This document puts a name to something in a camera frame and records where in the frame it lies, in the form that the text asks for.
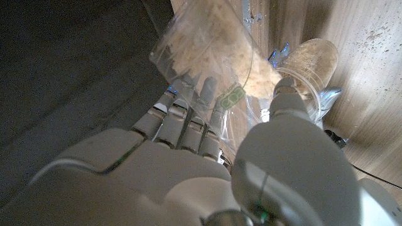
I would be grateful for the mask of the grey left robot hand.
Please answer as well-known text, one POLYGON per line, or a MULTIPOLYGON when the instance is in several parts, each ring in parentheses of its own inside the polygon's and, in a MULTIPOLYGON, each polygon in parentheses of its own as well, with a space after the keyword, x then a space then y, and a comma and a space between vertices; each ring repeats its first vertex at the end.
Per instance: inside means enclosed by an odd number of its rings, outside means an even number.
POLYGON ((322 128, 324 116, 343 92, 340 87, 329 86, 339 61, 336 46, 318 38, 308 40, 294 50, 286 44, 280 50, 275 49, 268 61, 281 76, 295 81, 295 88, 312 122, 322 128))

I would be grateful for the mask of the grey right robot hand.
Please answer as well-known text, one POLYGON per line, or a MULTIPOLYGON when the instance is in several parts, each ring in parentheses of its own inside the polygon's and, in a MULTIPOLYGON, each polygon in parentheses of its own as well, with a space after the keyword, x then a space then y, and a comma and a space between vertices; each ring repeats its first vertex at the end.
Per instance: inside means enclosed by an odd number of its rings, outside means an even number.
POLYGON ((230 169, 202 120, 165 95, 132 131, 66 149, 1 209, 2 225, 358 225, 359 185, 292 78, 230 169))

